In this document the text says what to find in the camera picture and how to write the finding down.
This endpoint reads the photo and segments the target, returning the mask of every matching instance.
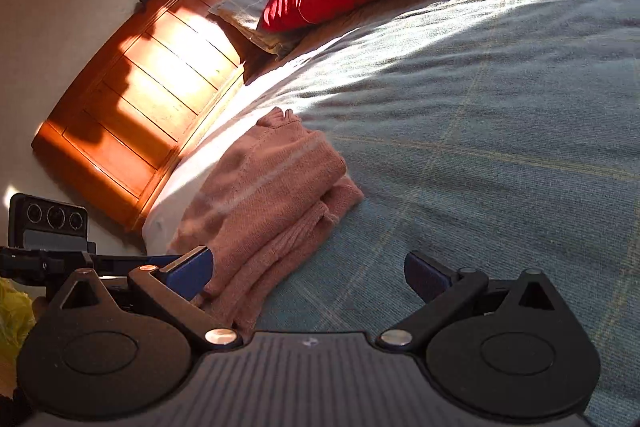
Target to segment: silver screw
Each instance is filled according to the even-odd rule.
[[[216,346],[226,346],[236,341],[238,334],[234,330],[227,328],[216,328],[215,330],[209,330],[204,335],[209,344],[215,344]]]
[[[380,335],[380,340],[389,346],[406,346],[413,339],[412,334],[404,330],[386,330]]]

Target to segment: headboard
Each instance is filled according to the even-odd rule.
[[[270,55],[209,14],[150,0],[94,55],[31,146],[52,176],[139,230],[180,158]]]

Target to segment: ribbed black surface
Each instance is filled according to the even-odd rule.
[[[28,427],[81,425],[39,415]],[[238,351],[207,355],[162,405],[101,427],[474,427],[414,359],[379,351],[361,333],[257,333]],[[549,427],[587,427],[571,417]]]

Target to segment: blue bedspread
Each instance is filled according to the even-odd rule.
[[[630,425],[639,27],[640,0],[385,0],[243,88],[202,150],[290,107],[326,133],[366,195],[259,325],[378,333],[421,305],[403,280],[412,249],[494,278],[540,267],[602,358],[588,416]]]

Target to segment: plaid blanket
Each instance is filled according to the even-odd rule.
[[[258,327],[376,334],[421,306],[419,249],[540,267],[602,359],[597,425],[640,416],[640,0],[384,0],[243,87],[193,158],[274,106],[326,133],[366,199]]]

